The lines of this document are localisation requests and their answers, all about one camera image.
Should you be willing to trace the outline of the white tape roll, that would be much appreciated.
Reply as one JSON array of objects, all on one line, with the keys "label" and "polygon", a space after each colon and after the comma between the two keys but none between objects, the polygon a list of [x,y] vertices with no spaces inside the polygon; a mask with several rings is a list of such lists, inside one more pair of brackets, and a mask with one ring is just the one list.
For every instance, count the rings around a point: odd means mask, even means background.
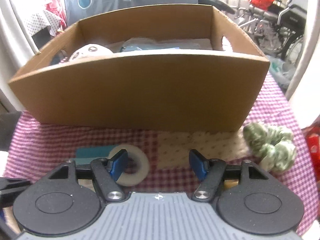
[{"label": "white tape roll", "polygon": [[150,170],[149,160],[140,148],[129,144],[112,146],[108,157],[113,157],[120,150],[127,151],[129,160],[125,171],[121,173],[116,182],[121,186],[136,186],[147,177]]}]

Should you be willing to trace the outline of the green white scrunchie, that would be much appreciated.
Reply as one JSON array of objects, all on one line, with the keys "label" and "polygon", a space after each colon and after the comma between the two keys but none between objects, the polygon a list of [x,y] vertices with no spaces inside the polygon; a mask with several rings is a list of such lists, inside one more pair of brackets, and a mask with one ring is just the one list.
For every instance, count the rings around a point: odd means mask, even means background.
[{"label": "green white scrunchie", "polygon": [[294,134],[285,126],[251,122],[244,126],[243,136],[259,166],[267,172],[284,173],[294,165],[297,149]]}]

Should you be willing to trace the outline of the pink plush doll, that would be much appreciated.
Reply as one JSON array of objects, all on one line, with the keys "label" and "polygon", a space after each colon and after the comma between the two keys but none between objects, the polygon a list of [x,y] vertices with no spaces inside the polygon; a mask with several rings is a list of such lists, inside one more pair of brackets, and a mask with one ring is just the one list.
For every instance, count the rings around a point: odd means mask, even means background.
[{"label": "pink plush doll", "polygon": [[85,59],[88,57],[96,57],[96,56],[108,56],[113,55],[113,52],[101,45],[98,44],[87,44],[78,50],[76,50],[69,58],[69,61]]}]

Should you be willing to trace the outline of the blue face mask packet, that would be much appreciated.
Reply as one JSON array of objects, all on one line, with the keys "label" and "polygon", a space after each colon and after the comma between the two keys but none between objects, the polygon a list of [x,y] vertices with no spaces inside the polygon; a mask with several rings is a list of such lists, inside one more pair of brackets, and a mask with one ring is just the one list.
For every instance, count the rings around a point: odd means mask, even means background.
[{"label": "blue face mask packet", "polygon": [[155,49],[212,50],[213,48],[208,38],[156,41],[150,38],[136,37],[125,41],[120,52]]}]

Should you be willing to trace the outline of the yellow snack packet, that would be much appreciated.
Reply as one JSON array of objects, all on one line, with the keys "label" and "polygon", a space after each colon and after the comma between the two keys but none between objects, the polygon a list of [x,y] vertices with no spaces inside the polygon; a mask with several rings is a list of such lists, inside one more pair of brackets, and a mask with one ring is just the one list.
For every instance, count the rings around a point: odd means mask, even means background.
[{"label": "yellow snack packet", "polygon": [[225,180],[223,184],[223,188],[225,190],[235,187],[239,184],[238,180]]}]

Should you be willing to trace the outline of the blue white book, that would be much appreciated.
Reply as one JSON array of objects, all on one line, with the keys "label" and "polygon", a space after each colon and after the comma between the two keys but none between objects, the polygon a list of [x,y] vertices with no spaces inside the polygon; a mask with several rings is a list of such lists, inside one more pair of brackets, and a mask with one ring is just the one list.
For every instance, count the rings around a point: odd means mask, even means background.
[{"label": "blue white book", "polygon": [[86,147],[78,148],[75,152],[75,158],[73,159],[76,165],[87,165],[97,158],[109,158],[110,152],[116,147],[116,145],[98,146],[98,147]]}]

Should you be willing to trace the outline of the pink checkered tablecloth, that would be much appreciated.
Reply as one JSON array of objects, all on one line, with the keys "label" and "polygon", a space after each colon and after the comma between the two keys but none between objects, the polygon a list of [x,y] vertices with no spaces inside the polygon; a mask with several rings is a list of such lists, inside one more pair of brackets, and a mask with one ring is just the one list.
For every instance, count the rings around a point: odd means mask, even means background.
[{"label": "pink checkered tablecloth", "polygon": [[[246,123],[285,126],[293,132],[297,157],[293,167],[278,178],[304,203],[298,228],[304,239],[319,239],[318,192],[315,174],[303,133],[289,102],[271,75],[267,75]],[[139,191],[193,191],[197,180],[188,168],[188,152],[239,163],[250,152],[241,132],[179,133],[145,130],[71,127],[38,122],[24,111],[14,120],[8,158],[1,160],[1,175],[36,181],[82,147],[130,144],[148,157],[150,172],[137,186]]]}]

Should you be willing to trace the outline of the brown cardboard box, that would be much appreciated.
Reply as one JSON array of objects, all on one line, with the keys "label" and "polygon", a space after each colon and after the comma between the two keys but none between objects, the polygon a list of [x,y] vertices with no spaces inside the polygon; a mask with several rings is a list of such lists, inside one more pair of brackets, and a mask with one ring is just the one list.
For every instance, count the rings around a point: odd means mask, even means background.
[{"label": "brown cardboard box", "polygon": [[[88,44],[131,38],[204,39],[210,50],[113,52],[60,64]],[[210,5],[159,4],[76,22],[47,43],[9,81],[40,122],[69,126],[229,132],[240,128],[269,69],[263,52]]]}]

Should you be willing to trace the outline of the wheelchair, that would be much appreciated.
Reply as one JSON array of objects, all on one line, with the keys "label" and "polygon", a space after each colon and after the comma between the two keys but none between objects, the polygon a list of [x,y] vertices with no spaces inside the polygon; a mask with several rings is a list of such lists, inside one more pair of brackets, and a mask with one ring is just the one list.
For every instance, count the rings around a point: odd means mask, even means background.
[{"label": "wheelchair", "polygon": [[266,55],[298,66],[302,56],[308,0],[281,0],[263,10],[236,8],[236,23]]}]

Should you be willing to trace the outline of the polka dot cloth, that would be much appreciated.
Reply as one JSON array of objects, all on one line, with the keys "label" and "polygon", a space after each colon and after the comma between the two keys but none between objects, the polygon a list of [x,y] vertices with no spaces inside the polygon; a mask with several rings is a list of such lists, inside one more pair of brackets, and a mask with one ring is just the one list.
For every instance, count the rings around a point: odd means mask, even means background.
[{"label": "polka dot cloth", "polygon": [[40,11],[28,17],[25,26],[30,36],[35,35],[42,29],[47,29],[52,37],[55,37],[58,31],[63,31],[64,27],[66,27],[65,21],[48,10]]}]

